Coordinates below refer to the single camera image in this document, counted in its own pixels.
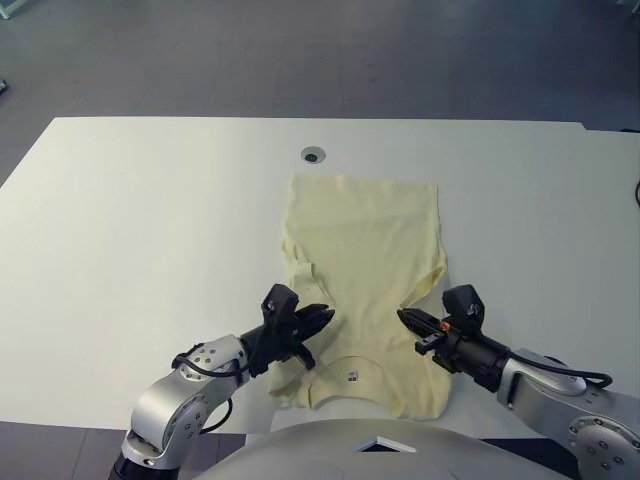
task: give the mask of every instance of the white table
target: white table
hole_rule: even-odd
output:
[[[0,420],[126,428],[175,353],[260,323],[296,171],[437,182],[450,282],[477,288],[486,333],[640,396],[639,144],[559,123],[56,119],[0,189]],[[386,415],[265,390],[238,392],[224,431]],[[462,377],[435,423],[532,435]]]

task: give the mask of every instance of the black cable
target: black cable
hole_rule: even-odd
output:
[[[204,345],[202,343],[198,345],[194,345],[194,348],[189,350],[187,353],[181,353],[179,355],[176,355],[176,357],[173,359],[173,362],[171,362],[171,366],[172,368],[178,368],[178,366],[184,364],[187,367],[189,367],[191,370],[194,370],[198,372],[200,375],[204,375],[205,377],[213,377],[213,378],[237,377],[239,375],[242,375],[249,368],[251,368],[251,365],[253,365],[253,363],[255,362],[255,359],[257,357],[256,352],[260,348],[260,342],[264,337],[264,332],[266,331],[266,329],[267,329],[267,326],[265,325],[264,327],[262,327],[262,330],[260,330],[260,333],[258,334],[258,338],[256,339],[256,343],[253,347],[253,351],[251,352],[251,355],[249,356],[247,363],[242,368],[237,368],[235,370],[227,370],[226,372],[212,372],[210,370],[205,370],[204,368],[200,368],[191,360],[189,360],[187,357],[190,356],[195,350],[200,348],[202,345]]]
[[[217,430],[222,425],[224,425],[227,420],[229,420],[229,417],[231,416],[231,412],[233,412],[233,400],[231,400],[230,398],[227,399],[227,405],[228,405],[227,413],[224,414],[224,417],[222,417],[220,421],[215,425],[211,425],[210,427],[203,428],[202,430],[200,430],[200,435],[204,435],[205,433],[209,433],[209,432],[213,432],[214,430]]]
[[[528,358],[521,357],[517,353],[509,352],[509,356],[518,362],[526,363],[532,367],[539,368],[540,370],[546,370],[548,372],[559,373],[560,375],[569,375],[571,377],[581,377],[585,381],[596,388],[605,388],[613,383],[613,378],[606,373],[598,372],[586,372],[582,370],[572,370],[570,368],[560,368],[551,365],[545,365],[544,363],[538,363],[535,360],[529,360]],[[591,381],[592,378],[600,380],[599,382]]]
[[[182,355],[176,356],[174,361],[178,362],[180,364],[186,365],[191,370],[195,370],[196,372],[198,372],[200,375],[204,375],[205,377],[213,377],[213,378],[237,377],[238,375],[241,375],[242,373],[246,372],[249,369],[250,362],[251,362],[251,361],[249,361],[242,368],[236,368],[235,370],[228,370],[226,372],[211,372],[209,370],[205,370],[203,368],[200,368],[195,363],[193,363],[191,360],[189,360],[187,357],[184,357]]]

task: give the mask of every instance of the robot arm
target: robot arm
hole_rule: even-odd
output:
[[[291,290],[275,285],[262,304],[262,326],[176,356],[174,370],[138,400],[109,478],[176,479],[198,434],[212,430],[203,430],[211,412],[224,402],[231,408],[231,396],[251,377],[291,356],[313,368],[315,361],[302,342],[329,323],[333,310],[309,305],[296,312],[297,304]]]
[[[514,353],[485,337],[484,305],[471,285],[448,290],[443,303],[450,316],[442,321],[418,309],[398,311],[420,337],[418,353],[433,351],[435,363],[496,393],[531,429],[571,451],[583,479],[640,478],[640,400],[606,390],[608,375]]]

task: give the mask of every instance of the cream t-shirt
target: cream t-shirt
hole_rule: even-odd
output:
[[[446,271],[439,230],[434,184],[294,176],[282,243],[289,285],[301,306],[326,303],[336,314],[305,342],[316,368],[272,364],[269,393],[300,407],[341,396],[396,417],[440,416],[450,375],[415,352],[396,314]]]

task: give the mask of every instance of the gray floor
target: gray floor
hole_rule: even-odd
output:
[[[640,129],[638,59],[612,0],[29,0],[0,22],[0,184],[64,115]],[[0,480],[102,478],[121,438],[0,424]],[[208,437],[185,475],[243,442]]]
[[[0,423],[1,480],[106,479],[125,432]],[[244,435],[203,436],[180,472],[190,480],[235,452]]]

